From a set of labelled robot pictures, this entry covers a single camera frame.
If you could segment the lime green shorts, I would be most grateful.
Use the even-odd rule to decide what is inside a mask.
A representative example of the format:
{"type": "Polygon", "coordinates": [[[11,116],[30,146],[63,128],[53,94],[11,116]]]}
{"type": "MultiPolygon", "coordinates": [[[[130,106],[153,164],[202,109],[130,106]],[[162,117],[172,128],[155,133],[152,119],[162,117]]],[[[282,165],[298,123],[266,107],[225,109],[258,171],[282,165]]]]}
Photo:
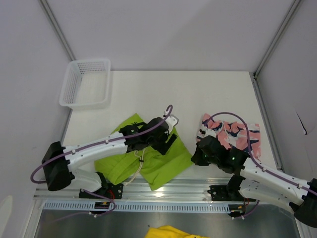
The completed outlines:
{"type": "MultiPolygon", "coordinates": [[[[112,184],[117,185],[132,177],[140,166],[138,156],[142,152],[129,152],[101,158],[94,162],[95,170],[102,173],[112,184]]],[[[157,190],[193,165],[192,155],[180,137],[177,137],[165,155],[152,147],[144,152],[143,165],[138,174],[149,184],[152,191],[157,190]]]]}

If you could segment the pink shark print shorts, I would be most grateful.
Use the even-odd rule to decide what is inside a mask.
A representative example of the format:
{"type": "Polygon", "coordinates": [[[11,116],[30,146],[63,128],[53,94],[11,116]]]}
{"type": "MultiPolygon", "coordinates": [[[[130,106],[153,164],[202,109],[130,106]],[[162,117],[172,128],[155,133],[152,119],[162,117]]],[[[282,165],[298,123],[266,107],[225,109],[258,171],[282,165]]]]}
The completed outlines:
{"type": "Polygon", "coordinates": [[[196,141],[200,141],[206,135],[214,136],[219,140],[221,145],[227,149],[233,147],[248,151],[247,132],[250,135],[250,146],[252,155],[255,159],[260,160],[261,156],[261,131],[257,123],[228,122],[224,120],[209,119],[209,114],[202,117],[201,127],[198,130],[196,141]]]}

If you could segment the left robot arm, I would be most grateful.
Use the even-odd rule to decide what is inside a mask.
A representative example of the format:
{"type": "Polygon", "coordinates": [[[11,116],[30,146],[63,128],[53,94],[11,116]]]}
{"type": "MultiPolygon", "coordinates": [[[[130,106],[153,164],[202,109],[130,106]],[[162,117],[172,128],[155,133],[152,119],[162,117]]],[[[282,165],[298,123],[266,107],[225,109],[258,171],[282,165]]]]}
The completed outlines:
{"type": "Polygon", "coordinates": [[[87,189],[96,198],[107,194],[106,179],[100,172],[88,172],[81,166],[101,158],[140,151],[152,147],[165,155],[177,135],[172,133],[178,124],[174,115],[157,117],[149,123],[135,122],[91,144],[63,147],[52,143],[42,159],[45,180],[49,191],[59,191],[70,185],[87,189]]]}

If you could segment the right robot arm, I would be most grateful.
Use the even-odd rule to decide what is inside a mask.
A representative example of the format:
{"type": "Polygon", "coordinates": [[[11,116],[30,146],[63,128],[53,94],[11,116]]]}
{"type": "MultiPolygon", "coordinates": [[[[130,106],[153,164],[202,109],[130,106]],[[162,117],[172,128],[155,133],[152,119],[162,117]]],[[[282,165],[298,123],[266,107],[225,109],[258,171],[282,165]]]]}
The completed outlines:
{"type": "Polygon", "coordinates": [[[282,208],[301,223],[317,226],[317,180],[306,181],[272,169],[237,148],[227,149],[213,136],[206,136],[196,144],[192,162],[197,166],[216,165],[231,174],[222,195],[213,188],[209,194],[218,199],[264,201],[282,208]]]}

